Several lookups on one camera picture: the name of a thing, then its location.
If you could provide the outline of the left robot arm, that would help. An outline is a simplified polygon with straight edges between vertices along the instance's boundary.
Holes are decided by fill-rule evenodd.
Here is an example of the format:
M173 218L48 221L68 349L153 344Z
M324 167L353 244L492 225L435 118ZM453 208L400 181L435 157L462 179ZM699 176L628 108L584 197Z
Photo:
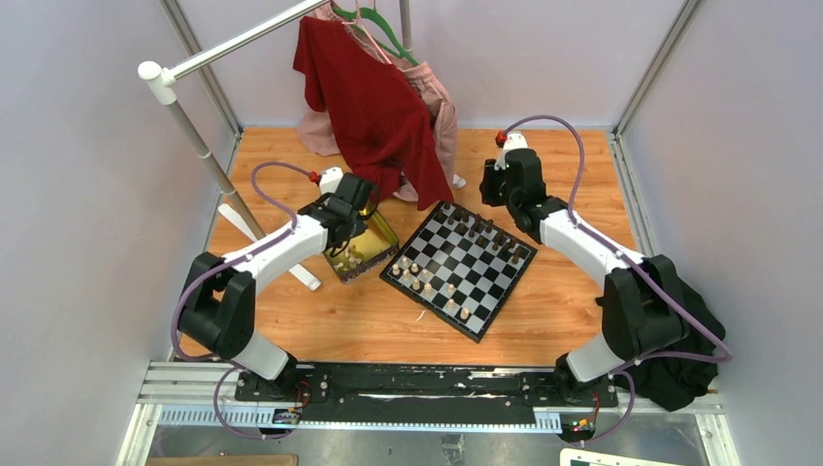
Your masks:
M341 250L362 234L374 214L378 187L351 173L313 175L331 191L291 214L286 225L252 245L217 256L198 255L175 308L171 332L189 337L216 357L253 374L275 401L289 399L298 386L296 358L255 328L260 291L303 260Z

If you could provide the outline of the black white chess board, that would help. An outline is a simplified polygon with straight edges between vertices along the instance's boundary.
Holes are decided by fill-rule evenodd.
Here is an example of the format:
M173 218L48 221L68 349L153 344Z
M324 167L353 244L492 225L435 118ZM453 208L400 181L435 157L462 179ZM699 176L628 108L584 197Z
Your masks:
M380 278L478 343L503 309L537 250L457 203L441 202L420 223ZM392 275L398 264L401 275ZM403 272L411 280L404 283ZM471 312L460 318L462 308Z

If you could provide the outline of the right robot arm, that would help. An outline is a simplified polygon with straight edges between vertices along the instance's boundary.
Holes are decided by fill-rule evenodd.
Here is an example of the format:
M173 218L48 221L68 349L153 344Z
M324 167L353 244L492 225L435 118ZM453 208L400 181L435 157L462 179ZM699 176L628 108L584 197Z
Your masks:
M672 261L623 248L565 200L549 195L534 150L508 150L485 160L479 191L483 204L506 207L520 231L563 254L603 291L596 300L602 309L600 332L556 361L554 391L560 401L580 404L607 373L689 335L689 324L671 305L684 302Z

